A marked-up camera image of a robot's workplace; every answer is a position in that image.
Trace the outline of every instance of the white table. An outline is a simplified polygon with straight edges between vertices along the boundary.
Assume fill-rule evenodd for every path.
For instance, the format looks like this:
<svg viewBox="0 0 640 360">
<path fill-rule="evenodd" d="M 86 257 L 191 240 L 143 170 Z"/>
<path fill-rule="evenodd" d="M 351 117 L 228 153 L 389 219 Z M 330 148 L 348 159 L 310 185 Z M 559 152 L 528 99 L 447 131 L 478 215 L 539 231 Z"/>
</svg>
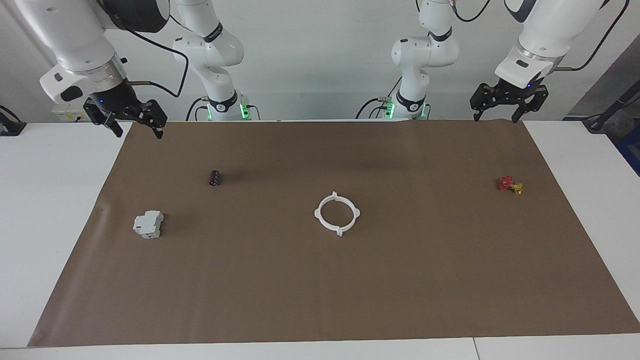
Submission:
<svg viewBox="0 0 640 360">
<path fill-rule="evenodd" d="M 576 122 L 526 122 L 640 318 L 640 179 L 605 136 Z M 129 124 L 123 124 L 125 134 Z M 622 359 L 640 334 L 24 348 L 122 146 L 91 124 L 30 124 L 0 138 L 0 359 Z"/>
</svg>

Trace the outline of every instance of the red knob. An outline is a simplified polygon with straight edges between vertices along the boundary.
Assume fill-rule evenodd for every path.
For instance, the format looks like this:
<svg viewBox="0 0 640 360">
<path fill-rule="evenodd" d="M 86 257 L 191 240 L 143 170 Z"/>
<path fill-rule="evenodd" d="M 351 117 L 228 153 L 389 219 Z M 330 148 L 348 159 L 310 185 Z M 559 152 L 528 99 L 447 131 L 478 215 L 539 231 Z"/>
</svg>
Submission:
<svg viewBox="0 0 640 360">
<path fill-rule="evenodd" d="M 513 184 L 513 179 L 511 176 L 503 176 L 498 183 L 498 187 L 500 190 L 507 190 Z"/>
</svg>

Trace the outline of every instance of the brown mat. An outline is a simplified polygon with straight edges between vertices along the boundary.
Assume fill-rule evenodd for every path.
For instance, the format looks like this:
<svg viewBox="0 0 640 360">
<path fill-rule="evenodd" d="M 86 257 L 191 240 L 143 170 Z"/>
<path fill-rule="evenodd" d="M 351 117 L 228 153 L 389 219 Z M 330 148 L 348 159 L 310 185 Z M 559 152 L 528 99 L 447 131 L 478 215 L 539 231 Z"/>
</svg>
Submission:
<svg viewBox="0 0 640 360">
<path fill-rule="evenodd" d="M 362 211 L 342 238 L 314 218 L 334 190 Z M 522 124 L 171 123 L 133 125 L 29 346 L 623 332 L 640 324 Z"/>
</svg>

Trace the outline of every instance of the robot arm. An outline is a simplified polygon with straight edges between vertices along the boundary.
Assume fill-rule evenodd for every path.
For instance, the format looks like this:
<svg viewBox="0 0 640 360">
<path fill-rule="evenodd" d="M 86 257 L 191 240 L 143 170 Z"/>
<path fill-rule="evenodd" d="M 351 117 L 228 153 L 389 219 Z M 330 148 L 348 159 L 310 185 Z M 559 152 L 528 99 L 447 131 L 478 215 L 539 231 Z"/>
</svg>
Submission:
<svg viewBox="0 0 640 360">
<path fill-rule="evenodd" d="M 122 62 L 104 36 L 112 28 L 109 16 L 87 0 L 16 0 L 20 12 L 58 64 L 40 79 L 47 95 L 58 104 L 82 97 L 94 124 L 110 128 L 118 137 L 115 119 L 135 120 L 153 129 L 158 138 L 166 115 L 155 100 L 140 102 L 127 83 Z M 168 0 L 102 0 L 101 5 L 127 29 L 156 32 L 167 22 Z"/>
<path fill-rule="evenodd" d="M 560 64 L 603 0 L 504 0 L 504 4 L 524 28 L 518 43 L 495 70 L 498 84 L 480 84 L 471 98 L 476 121 L 485 110 L 500 104 L 518 105 L 513 122 L 538 111 L 548 96 L 543 79 Z"/>
<path fill-rule="evenodd" d="M 173 48 L 187 55 L 189 69 L 202 80 L 212 120 L 247 119 L 247 99 L 236 91 L 231 75 L 222 68 L 242 62 L 242 43 L 223 27 L 211 0 L 176 0 L 176 4 L 184 27 L 196 35 L 176 39 Z M 175 58 L 184 63 L 183 58 Z"/>
<path fill-rule="evenodd" d="M 427 37 L 398 40 L 392 49 L 393 62 L 402 70 L 400 89 L 393 96 L 394 118 L 415 118 L 424 106 L 429 76 L 424 68 L 452 65 L 460 53 L 452 37 L 453 11 L 449 0 L 422 0 L 420 23 Z"/>
</svg>

